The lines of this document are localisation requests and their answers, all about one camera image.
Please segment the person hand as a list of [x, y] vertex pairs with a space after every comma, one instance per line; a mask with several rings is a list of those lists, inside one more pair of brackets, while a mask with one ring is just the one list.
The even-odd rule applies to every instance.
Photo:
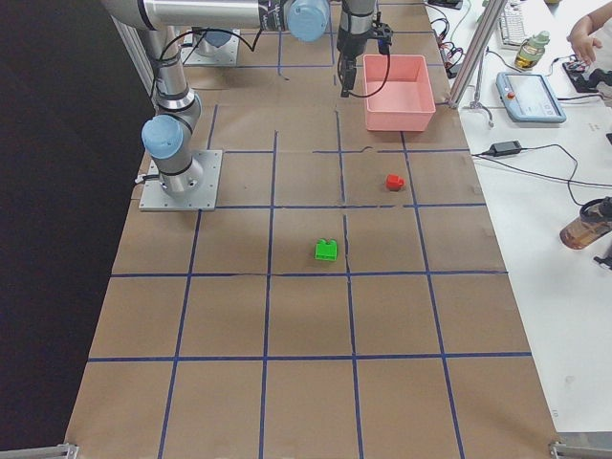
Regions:
[[575, 55], [587, 64], [596, 61], [596, 50], [602, 47], [601, 41], [593, 35], [600, 27], [601, 21], [583, 16], [567, 36]]

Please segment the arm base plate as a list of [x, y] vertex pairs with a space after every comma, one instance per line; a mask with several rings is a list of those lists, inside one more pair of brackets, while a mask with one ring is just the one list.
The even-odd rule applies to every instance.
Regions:
[[222, 150], [193, 150], [190, 168], [178, 176], [161, 174], [154, 161], [143, 182], [139, 209], [142, 211], [213, 211], [216, 208]]
[[236, 36], [229, 30], [220, 32], [194, 28], [182, 45], [182, 61], [187, 67], [233, 67], [239, 48], [239, 30]]

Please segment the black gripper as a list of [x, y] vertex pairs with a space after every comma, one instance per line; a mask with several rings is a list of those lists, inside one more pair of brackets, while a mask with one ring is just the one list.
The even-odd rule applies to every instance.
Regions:
[[365, 51], [368, 40], [379, 42], [379, 53], [387, 54], [391, 46], [393, 31], [381, 20], [379, 11], [355, 11], [349, 8], [341, 10], [337, 50], [339, 56], [356, 59]]

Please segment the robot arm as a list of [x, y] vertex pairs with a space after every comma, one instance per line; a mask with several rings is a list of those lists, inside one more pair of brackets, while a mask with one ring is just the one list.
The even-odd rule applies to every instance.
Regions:
[[186, 80], [175, 27], [201, 34], [237, 28], [288, 31], [312, 42], [326, 31], [327, 1], [104, 1], [110, 15], [138, 30], [153, 71], [158, 115], [145, 123], [142, 141], [159, 171], [163, 195], [191, 197], [202, 187], [204, 169], [188, 151], [202, 103]]
[[[379, 43], [379, 52], [389, 53], [393, 31], [381, 20], [374, 1], [342, 1], [337, 37], [341, 59], [355, 60], [370, 40]], [[325, 33], [331, 15], [329, 1], [261, 1], [262, 31], [286, 30], [304, 42], [318, 40]], [[230, 29], [194, 27], [193, 47], [198, 53], [225, 45], [234, 36]]]

